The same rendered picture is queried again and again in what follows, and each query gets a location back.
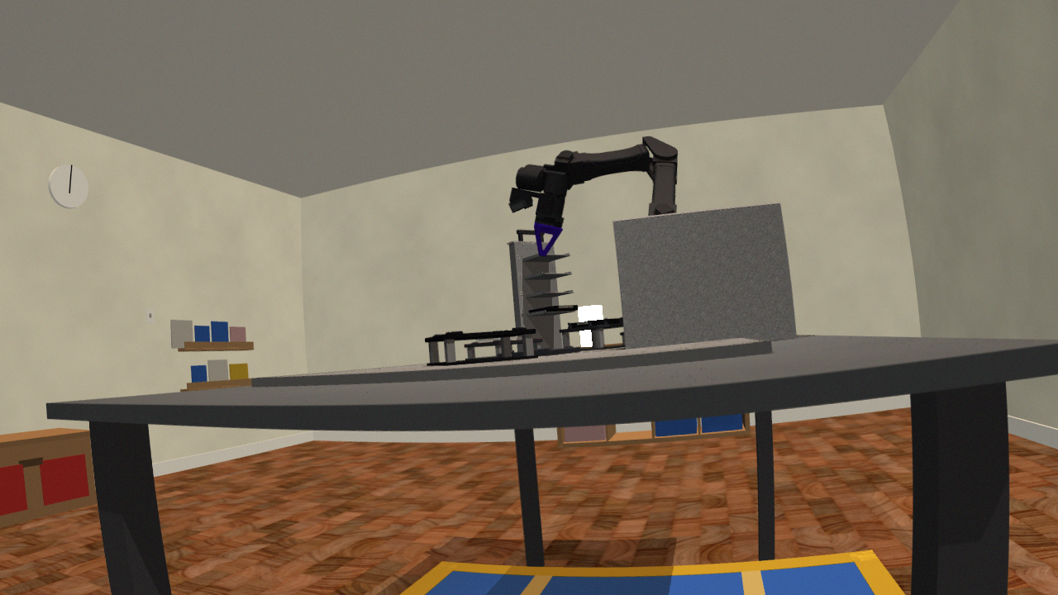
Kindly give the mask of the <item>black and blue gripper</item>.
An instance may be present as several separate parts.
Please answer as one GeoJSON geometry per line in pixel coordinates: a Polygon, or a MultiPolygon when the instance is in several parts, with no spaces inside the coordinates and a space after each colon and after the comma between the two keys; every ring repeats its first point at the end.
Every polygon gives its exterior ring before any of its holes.
{"type": "Polygon", "coordinates": [[[563,210],[565,206],[565,197],[555,195],[553,198],[553,206],[551,208],[551,214],[537,213],[536,220],[534,220],[534,235],[536,235],[536,244],[539,249],[539,256],[546,256],[553,246],[553,242],[558,240],[559,234],[563,231],[562,223],[564,218],[562,217],[563,210]],[[546,218],[547,217],[547,218],[546,218]],[[540,232],[553,235],[550,242],[546,245],[545,251],[543,251],[543,244],[541,244],[540,232]]]}

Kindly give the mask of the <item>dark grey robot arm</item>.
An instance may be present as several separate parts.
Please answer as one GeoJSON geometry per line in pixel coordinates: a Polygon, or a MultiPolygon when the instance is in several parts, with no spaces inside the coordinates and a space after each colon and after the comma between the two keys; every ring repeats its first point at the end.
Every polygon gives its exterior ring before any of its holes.
{"type": "Polygon", "coordinates": [[[532,208],[533,198],[539,198],[537,213],[550,215],[555,195],[566,197],[572,185],[603,176],[622,172],[647,172],[654,179],[649,216],[677,213],[675,206],[675,185],[677,184],[678,151],[663,140],[645,136],[642,144],[608,152],[578,152],[564,150],[555,158],[555,164],[543,166],[527,164],[517,172],[517,188],[512,188],[510,203],[512,213],[522,208],[532,208]],[[650,152],[653,158],[650,157],[650,152]],[[563,158],[562,158],[563,157],[563,158]],[[557,159],[558,158],[558,159],[557,159]],[[653,161],[651,161],[653,160],[653,161]],[[532,167],[532,168],[531,168],[532,167]],[[563,173],[561,173],[563,172],[563,173]],[[676,179],[675,179],[676,177],[676,179]],[[534,193],[534,192],[543,193],[534,193]],[[675,211],[675,212],[674,212],[675,211]]]}

